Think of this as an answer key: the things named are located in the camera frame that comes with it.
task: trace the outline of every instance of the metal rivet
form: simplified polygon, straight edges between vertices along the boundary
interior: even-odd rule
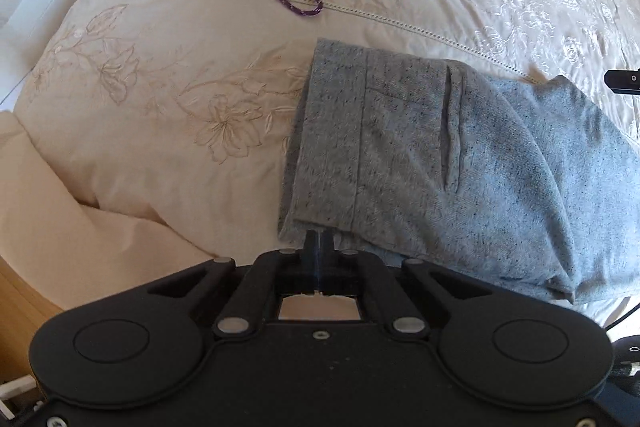
[[[242,317],[227,317],[218,323],[218,329],[229,335],[244,333],[249,329],[249,322]]]
[[[394,329],[400,333],[420,333],[424,329],[424,321],[418,317],[400,317],[394,320]]]
[[[47,427],[66,427],[66,422],[58,416],[52,416],[47,420]]]
[[[330,336],[331,334],[329,333],[329,331],[324,331],[324,330],[314,331],[314,334],[313,334],[313,338],[315,338],[316,341],[325,341]]]

